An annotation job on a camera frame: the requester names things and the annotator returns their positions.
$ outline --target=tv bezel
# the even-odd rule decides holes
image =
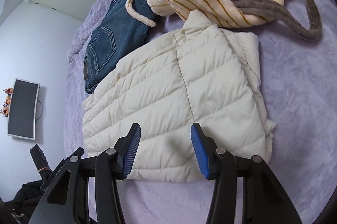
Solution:
[[[12,95],[14,94],[15,83],[16,83],[17,80],[24,81],[24,82],[28,82],[28,83],[33,83],[33,84],[36,84],[36,85],[37,85],[37,91],[36,91],[36,97],[35,97],[35,106],[34,106],[34,120],[35,120],[35,117],[36,117],[37,96],[38,96],[39,89],[40,89],[40,83],[32,82],[32,81],[28,81],[28,80],[23,80],[23,79],[17,79],[17,78],[16,78],[16,79],[14,80],[14,84],[13,84]],[[30,137],[18,136],[18,135],[12,135],[12,134],[10,134],[10,133],[8,132],[9,118],[10,118],[10,115],[11,115],[11,104],[9,104],[8,109],[9,109],[9,113],[8,113],[8,118],[7,118],[7,136],[17,137],[17,138],[23,138],[23,139],[35,140],[35,121],[34,121],[34,124],[33,124],[33,137],[32,137],[32,138],[30,138]]]

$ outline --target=jeans back pocket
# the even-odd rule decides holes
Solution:
[[[116,52],[116,43],[113,32],[108,28],[101,26],[97,37],[88,45],[88,47],[94,58],[96,73],[98,73]]]

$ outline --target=blue jeans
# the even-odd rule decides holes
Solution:
[[[149,26],[131,17],[127,0],[113,0],[101,25],[91,35],[84,59],[85,91],[92,93],[98,83],[115,69],[117,62],[144,43]],[[155,20],[146,0],[134,0],[139,14]]]

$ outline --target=purple blanket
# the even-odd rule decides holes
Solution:
[[[318,45],[299,40],[280,22],[245,29],[260,41],[262,94],[269,118],[276,122],[270,167],[289,194],[304,224],[320,214],[337,181],[337,7],[315,0],[322,15]],[[83,59],[92,31],[101,23],[111,0],[98,0],[78,30],[68,52],[70,68],[64,124],[66,154],[84,147],[82,102]],[[287,9],[308,26],[304,0],[285,0]],[[177,16],[160,18],[148,41],[182,26]],[[205,223],[213,182],[171,184],[122,181],[118,184],[126,223]],[[238,187],[237,211],[242,211]],[[95,218],[94,185],[89,187],[90,215]],[[236,223],[241,217],[237,214]]]

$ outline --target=blue gripper pad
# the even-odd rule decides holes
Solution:
[[[208,179],[210,177],[210,156],[211,151],[208,149],[208,142],[203,134],[199,123],[194,123],[191,126],[191,140],[194,148],[195,155],[197,156],[200,172]]]
[[[134,164],[134,158],[140,142],[140,125],[134,123],[121,147],[119,152],[122,163],[122,176],[124,179],[131,173]]]

